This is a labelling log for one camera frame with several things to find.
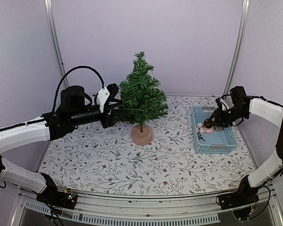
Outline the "light blue plastic basket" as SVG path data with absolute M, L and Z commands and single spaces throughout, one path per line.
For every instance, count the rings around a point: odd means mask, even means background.
M 231 127 L 223 128 L 222 131 L 216 131 L 215 127 L 212 134 L 205 133 L 203 140 L 198 140 L 197 137 L 197 123 L 204 125 L 205 119 L 209 118 L 214 107 L 193 105 L 191 107 L 191 125 L 194 135 L 194 146 L 196 153 L 209 154 L 228 154 L 237 146 L 237 141 Z

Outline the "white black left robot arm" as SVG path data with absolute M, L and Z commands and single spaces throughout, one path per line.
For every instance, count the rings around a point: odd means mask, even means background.
M 50 204 L 57 204 L 61 195 L 53 179 L 12 164 L 2 154 L 12 149 L 42 141 L 53 141 L 72 133 L 78 126 L 99 121 L 103 128 L 114 126 L 124 111 L 116 99 L 118 86 L 103 87 L 92 99 L 82 86 L 70 86 L 60 93 L 60 105 L 31 121 L 0 128 L 0 180 L 30 189 Z

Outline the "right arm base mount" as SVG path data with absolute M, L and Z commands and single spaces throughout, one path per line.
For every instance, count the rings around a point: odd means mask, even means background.
M 258 206 L 258 195 L 239 196 L 238 192 L 218 194 L 216 204 L 221 210 L 232 210 L 239 221 L 249 220 Z

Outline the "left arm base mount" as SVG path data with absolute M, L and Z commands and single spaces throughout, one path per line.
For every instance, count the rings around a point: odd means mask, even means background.
M 77 202 L 77 192 L 70 189 L 59 191 L 56 188 L 47 187 L 42 193 L 37 194 L 36 199 L 48 205 L 74 210 Z

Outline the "small green christmas tree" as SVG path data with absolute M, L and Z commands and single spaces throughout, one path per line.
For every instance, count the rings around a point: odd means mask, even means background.
M 159 89 L 160 81 L 152 75 L 154 66 L 146 61 L 144 51 L 134 54 L 132 72 L 120 83 L 123 103 L 119 109 L 128 111 L 127 121 L 133 125 L 132 141 L 139 146 L 152 142 L 152 128 L 146 122 L 157 120 L 168 114 L 164 91 Z

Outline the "dark red bauble ornament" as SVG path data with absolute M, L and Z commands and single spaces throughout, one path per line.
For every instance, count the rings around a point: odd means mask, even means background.
M 212 127 L 211 121 L 209 119 L 206 119 L 204 121 L 204 127 L 206 127 L 206 128 L 211 128 Z

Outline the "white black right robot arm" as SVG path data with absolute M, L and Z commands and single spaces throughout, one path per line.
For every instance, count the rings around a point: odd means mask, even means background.
M 274 144 L 273 152 L 257 169 L 244 176 L 237 191 L 221 194 L 218 202 L 223 209 L 241 206 L 258 201 L 258 190 L 266 183 L 283 174 L 283 105 L 265 99 L 263 96 L 249 96 L 243 86 L 235 86 L 228 94 L 232 100 L 232 107 L 226 106 L 222 97 L 216 99 L 217 109 L 213 111 L 203 125 L 205 128 L 237 126 L 237 120 L 243 122 L 255 116 L 259 122 L 266 121 L 267 127 L 260 126 L 258 137 L 261 147 Z

